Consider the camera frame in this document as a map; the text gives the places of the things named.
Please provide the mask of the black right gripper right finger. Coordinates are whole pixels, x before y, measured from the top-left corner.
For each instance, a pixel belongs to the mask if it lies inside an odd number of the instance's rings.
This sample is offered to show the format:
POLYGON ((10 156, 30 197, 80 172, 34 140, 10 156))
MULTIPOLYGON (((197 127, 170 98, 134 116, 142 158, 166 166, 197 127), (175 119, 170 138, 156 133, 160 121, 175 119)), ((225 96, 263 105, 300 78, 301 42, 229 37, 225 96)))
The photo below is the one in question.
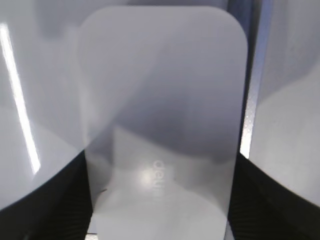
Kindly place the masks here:
POLYGON ((320 208, 238 153, 227 219, 236 240, 318 240, 320 208))

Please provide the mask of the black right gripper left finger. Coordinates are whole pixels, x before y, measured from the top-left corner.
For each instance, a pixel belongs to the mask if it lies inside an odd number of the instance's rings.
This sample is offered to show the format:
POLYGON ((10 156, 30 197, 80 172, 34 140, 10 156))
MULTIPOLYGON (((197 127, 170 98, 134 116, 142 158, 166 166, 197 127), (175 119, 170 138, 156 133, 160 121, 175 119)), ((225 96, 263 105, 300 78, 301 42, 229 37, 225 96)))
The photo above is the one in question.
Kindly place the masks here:
POLYGON ((85 153, 0 211, 2 240, 83 240, 93 214, 85 153))

